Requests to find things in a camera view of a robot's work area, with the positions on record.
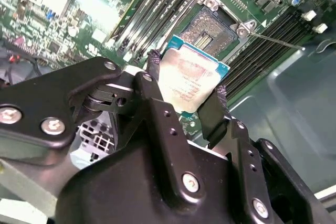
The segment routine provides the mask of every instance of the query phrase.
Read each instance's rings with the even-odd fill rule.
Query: blue capacitor
[[[50,20],[52,18],[52,10],[49,10],[47,12],[47,20]]]
[[[297,6],[300,4],[300,0],[288,0],[288,4],[291,6]]]

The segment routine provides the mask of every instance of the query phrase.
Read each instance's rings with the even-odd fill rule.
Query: hole in bracket
[[[164,116],[165,116],[166,118],[169,118],[169,117],[170,117],[170,112],[169,112],[168,110],[165,110],[165,111],[163,112],[163,114],[164,114]]]
[[[127,100],[124,97],[120,97],[117,99],[116,104],[118,107],[123,107],[126,104]]]
[[[251,170],[254,171],[254,172],[257,171],[257,168],[256,168],[254,165],[252,165],[252,164],[250,164],[250,168],[251,168]]]
[[[172,136],[177,136],[177,132],[174,128],[171,128],[169,133],[172,135]]]

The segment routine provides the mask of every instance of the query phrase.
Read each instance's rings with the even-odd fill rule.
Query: black ram slot
[[[293,32],[292,29],[295,28],[295,26],[297,25],[297,23],[293,23],[290,24],[286,27],[283,27],[282,29],[282,33],[283,36],[281,37],[281,40],[286,40],[287,38],[285,37],[287,33]],[[267,41],[267,40],[263,40],[264,42],[264,46],[262,48],[258,48],[258,50],[254,51],[254,53],[252,55],[248,55],[246,56],[244,61],[240,62],[239,68],[235,68],[235,72],[245,72],[248,71],[249,68],[251,67],[250,65],[257,61],[258,59],[262,59],[263,57],[265,57],[267,54],[265,54],[265,48],[271,48],[273,46],[273,42],[271,41]],[[227,85],[230,85],[231,82],[235,81],[235,79],[237,79],[239,77],[238,74],[233,74],[232,76],[230,76],[230,78],[227,79],[226,83]]]
[[[294,8],[288,9],[279,17],[262,35],[276,38],[292,44],[299,43],[306,35],[311,33],[311,25],[300,18],[301,14]],[[227,97],[232,98],[255,78],[286,54],[291,48],[285,47],[261,38],[255,39],[236,59],[229,65],[231,70],[224,79]]]
[[[297,34],[294,33],[290,36],[290,39],[302,39],[303,36],[297,37]],[[281,45],[274,48],[275,51],[270,51],[269,54],[265,54],[263,59],[264,61],[255,61],[250,64],[251,69],[248,69],[248,71],[242,72],[241,75],[239,75],[239,78],[232,83],[232,85],[228,85],[229,89],[227,90],[230,94],[234,95],[239,89],[239,87],[246,82],[251,82],[254,80],[255,77],[257,77],[259,74],[262,73],[264,69],[267,69],[270,67],[274,62],[276,62],[281,56],[286,53],[289,49],[285,48]]]

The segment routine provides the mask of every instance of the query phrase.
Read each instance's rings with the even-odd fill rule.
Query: silver screw head
[[[263,217],[264,219],[268,218],[267,208],[265,207],[264,203],[262,203],[259,199],[253,200],[253,207],[261,217]]]
[[[199,190],[199,183],[197,181],[197,178],[195,178],[193,175],[190,173],[185,173],[182,176],[182,182],[185,188],[187,188],[188,191],[191,193],[195,193]]]
[[[146,73],[143,75],[143,78],[144,78],[146,81],[153,81],[153,80],[152,80],[152,77],[151,77],[150,75],[146,74]]]
[[[242,124],[242,122],[237,121],[237,124],[238,124],[239,128],[241,128],[241,129],[244,129],[244,128],[245,128],[244,125]]]
[[[241,28],[241,29],[238,30],[238,34],[241,35],[241,36],[245,35],[245,33],[246,33],[246,31],[243,28]]]
[[[58,118],[47,118],[42,122],[41,129],[48,135],[59,135],[64,132],[65,125]]]
[[[110,70],[115,70],[115,69],[116,69],[116,66],[115,66],[113,63],[109,62],[109,61],[106,61],[106,62],[104,63],[104,66],[105,66],[106,68],[110,69]]]
[[[273,150],[273,146],[271,145],[271,143],[265,141],[265,144],[266,144],[267,148],[269,148],[270,150]]]
[[[0,123],[13,124],[22,118],[22,113],[13,107],[0,108]]]
[[[205,5],[209,8],[213,8],[215,6],[215,2],[213,0],[207,0]]]

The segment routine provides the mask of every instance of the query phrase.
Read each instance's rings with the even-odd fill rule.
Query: black metal bracket
[[[246,127],[231,117],[225,95],[225,87],[217,87],[198,109],[203,137],[210,149],[220,141],[225,146],[231,162],[229,198],[237,221],[274,223],[259,152],[251,145]]]
[[[231,119],[222,138],[231,162],[229,196],[233,216],[243,223],[274,223],[259,152],[242,122]]]
[[[84,99],[121,72],[108,59],[95,57],[2,90],[0,108],[15,108],[22,118],[13,124],[0,123],[0,157],[43,165],[60,161],[73,141],[79,118],[101,113],[86,111]],[[41,124],[48,118],[62,121],[65,130],[59,135],[43,132]]]
[[[312,191],[270,141],[259,139],[254,145],[262,156],[269,197],[283,222],[293,224],[335,224]]]
[[[206,192],[174,108],[163,101],[156,80],[148,73],[137,73],[134,86],[141,103],[119,137],[118,149],[123,149],[136,132],[147,129],[165,201],[178,212],[193,212]]]

